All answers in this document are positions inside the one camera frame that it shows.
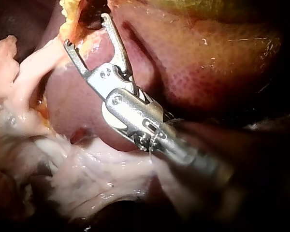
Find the yellow fat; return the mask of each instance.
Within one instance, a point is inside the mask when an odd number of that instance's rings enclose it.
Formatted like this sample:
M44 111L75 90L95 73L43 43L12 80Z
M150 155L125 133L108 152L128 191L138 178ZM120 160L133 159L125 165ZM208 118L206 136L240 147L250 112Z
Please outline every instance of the yellow fat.
M81 0L60 0L62 6L61 13L66 17L66 22L61 25L59 33L65 35L69 33L69 28L76 17L77 7Z

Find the metal jaw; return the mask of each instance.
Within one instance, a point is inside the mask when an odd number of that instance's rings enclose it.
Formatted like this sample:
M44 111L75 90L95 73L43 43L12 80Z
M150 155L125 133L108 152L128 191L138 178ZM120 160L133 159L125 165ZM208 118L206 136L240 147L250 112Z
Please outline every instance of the metal jaw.
M110 62L88 70L74 44L66 40L64 48L81 76L103 100L105 121L141 150L149 151L151 138L165 137L160 127L173 116L136 86L126 49L112 18L105 13L101 17L115 50Z

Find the screw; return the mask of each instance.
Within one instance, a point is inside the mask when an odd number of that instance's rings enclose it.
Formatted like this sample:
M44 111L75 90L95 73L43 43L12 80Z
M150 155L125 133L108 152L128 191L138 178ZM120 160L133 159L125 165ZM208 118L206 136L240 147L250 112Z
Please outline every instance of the screw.
M100 76L101 76L102 78L105 78L105 73L104 73L104 71L101 71Z
M112 99L112 104L113 105L118 105L122 102L122 96L117 95Z
M107 76L110 76L111 75L111 70L110 69L106 69L106 75ZM101 71L100 77L106 78L106 75L105 75L105 72L104 71Z

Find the white fibrous tissue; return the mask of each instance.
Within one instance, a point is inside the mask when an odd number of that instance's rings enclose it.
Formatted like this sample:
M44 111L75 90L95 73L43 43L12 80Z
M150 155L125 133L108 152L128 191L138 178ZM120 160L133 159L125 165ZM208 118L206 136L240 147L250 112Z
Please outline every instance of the white fibrous tissue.
M29 100L41 78L65 56L55 38L20 65L14 60L16 37L0 41L0 212L27 218L34 175L50 183L48 200L63 216L86 218L118 200L143 197L153 175L148 155L120 152L99 138L90 145L72 145L57 134ZM39 173L40 167L51 175Z

